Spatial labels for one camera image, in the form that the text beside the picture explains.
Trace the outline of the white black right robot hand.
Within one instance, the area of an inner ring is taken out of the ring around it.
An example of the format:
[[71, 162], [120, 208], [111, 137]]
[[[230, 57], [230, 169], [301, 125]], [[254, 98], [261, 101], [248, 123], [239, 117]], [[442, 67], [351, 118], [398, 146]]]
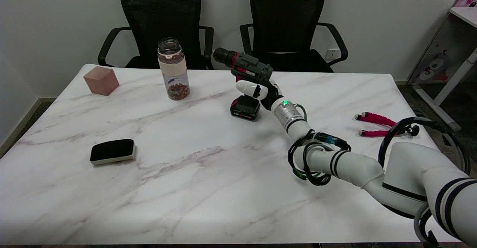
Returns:
[[239, 80], [236, 82], [236, 88], [242, 94], [259, 101], [261, 105], [268, 111], [272, 111], [273, 104], [283, 97], [281, 89], [273, 79], [269, 80], [265, 84], [257, 84], [247, 80]]

